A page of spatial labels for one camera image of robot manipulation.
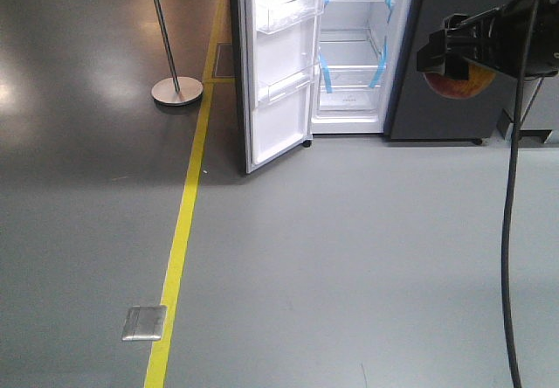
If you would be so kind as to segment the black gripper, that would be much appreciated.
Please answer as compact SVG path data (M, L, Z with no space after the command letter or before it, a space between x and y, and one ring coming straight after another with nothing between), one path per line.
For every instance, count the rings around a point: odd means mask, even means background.
M416 68L468 80L468 61L515 78L556 76L558 0L509 0L472 17L452 14L417 52Z

